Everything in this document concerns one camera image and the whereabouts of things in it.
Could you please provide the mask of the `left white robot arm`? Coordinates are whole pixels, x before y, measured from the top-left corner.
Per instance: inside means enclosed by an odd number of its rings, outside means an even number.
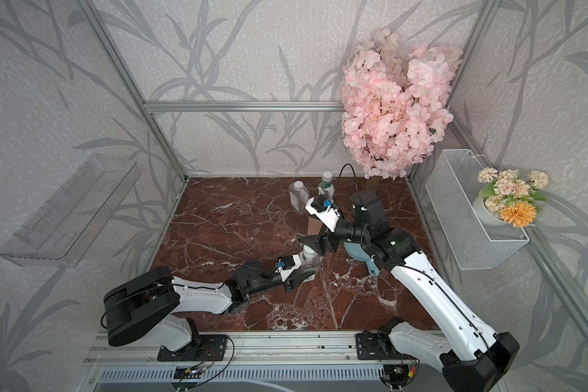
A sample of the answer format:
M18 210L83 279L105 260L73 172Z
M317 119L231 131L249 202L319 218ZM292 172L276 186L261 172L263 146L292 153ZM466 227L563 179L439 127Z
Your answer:
M283 287L291 292L317 273L318 256L279 258L274 270L259 261L247 261L223 283L208 284L181 279L166 266L157 267L126 282L104 296L101 325L108 344L127 346L143 341L178 351L198 334L179 313L207 312L228 315L246 308L254 295Z

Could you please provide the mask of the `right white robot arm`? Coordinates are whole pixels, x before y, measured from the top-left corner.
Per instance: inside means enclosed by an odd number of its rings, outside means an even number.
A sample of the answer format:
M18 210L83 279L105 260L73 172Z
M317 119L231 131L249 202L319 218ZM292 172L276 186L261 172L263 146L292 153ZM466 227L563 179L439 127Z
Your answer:
M322 222L317 235L300 238L323 256L339 247L374 273L389 272L424 307L441 330L437 336L395 317L371 333L357 334L358 359L399 360L408 366L383 382L392 390L407 385L416 369L437 369L455 391L489 391L509 371L520 346L510 333L498 333L480 319L442 279L406 231L390 226L381 199L371 191L350 197L347 218L325 195L305 209Z

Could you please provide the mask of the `square clear plastic bottle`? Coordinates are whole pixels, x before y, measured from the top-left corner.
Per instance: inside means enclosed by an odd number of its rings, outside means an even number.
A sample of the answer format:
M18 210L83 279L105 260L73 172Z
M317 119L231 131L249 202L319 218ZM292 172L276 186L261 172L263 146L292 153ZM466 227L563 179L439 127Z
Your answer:
M306 188L305 184L302 189L295 189L292 183L289 186L289 192L292 207L294 207L298 214L305 215L307 213L305 207L310 198L309 190Z

